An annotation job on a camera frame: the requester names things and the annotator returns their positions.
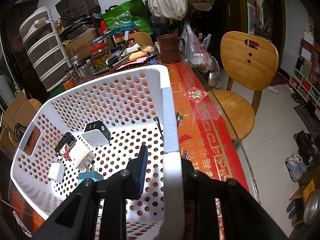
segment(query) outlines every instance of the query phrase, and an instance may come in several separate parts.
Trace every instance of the pink paper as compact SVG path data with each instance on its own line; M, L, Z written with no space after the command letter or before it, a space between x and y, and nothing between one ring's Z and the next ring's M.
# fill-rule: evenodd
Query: pink paper
M128 66L128 65L131 65L131 64L136 64L136 63L145 62L146 59L147 59L147 57L137 58L136 60L133 60L133 61L130 61L129 63L125 63L125 64L121 65L120 67L117 68L117 70L120 69L120 68L126 67L126 66Z

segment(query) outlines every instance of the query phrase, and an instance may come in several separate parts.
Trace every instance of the blue charger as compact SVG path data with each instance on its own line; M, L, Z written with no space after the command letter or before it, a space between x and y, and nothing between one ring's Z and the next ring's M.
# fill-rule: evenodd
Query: blue charger
M96 171L81 172L78 175L78 185L80 185L80 183L84 179L93 179L94 182L97 182L103 180L103 176L100 173L97 173Z

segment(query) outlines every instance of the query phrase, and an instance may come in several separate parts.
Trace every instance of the white phone charger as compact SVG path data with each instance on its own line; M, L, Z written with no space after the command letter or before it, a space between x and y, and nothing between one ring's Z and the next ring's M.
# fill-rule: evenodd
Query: white phone charger
M51 163L49 173L48 173L48 178L61 183L63 180L63 174L65 167L61 164L62 159L58 160L56 163Z
M69 156L75 167L81 171L84 171L95 158L94 153L82 141L76 141Z

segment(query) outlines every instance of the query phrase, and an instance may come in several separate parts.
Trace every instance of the brown ceramic mug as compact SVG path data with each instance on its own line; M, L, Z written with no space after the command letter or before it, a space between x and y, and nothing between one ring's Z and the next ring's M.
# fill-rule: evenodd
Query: brown ceramic mug
M160 56L162 63L174 63L181 60L181 55L186 47L184 38L178 37L177 34L167 34L157 37L160 47ZM182 48L179 49L179 41L182 41Z

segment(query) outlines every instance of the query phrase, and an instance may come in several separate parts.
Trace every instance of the doormat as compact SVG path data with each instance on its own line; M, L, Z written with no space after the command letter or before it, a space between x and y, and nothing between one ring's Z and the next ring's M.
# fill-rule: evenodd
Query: doormat
M311 118L308 110L305 108L305 105L300 105L294 107L297 114L302 119L303 123L307 127L309 133L311 134L312 138L315 139L317 135L320 134L320 122L316 118L315 120Z
M288 83L289 83L289 80L287 80L285 76L277 72L276 75L273 77L273 80L271 81L269 86L283 85Z

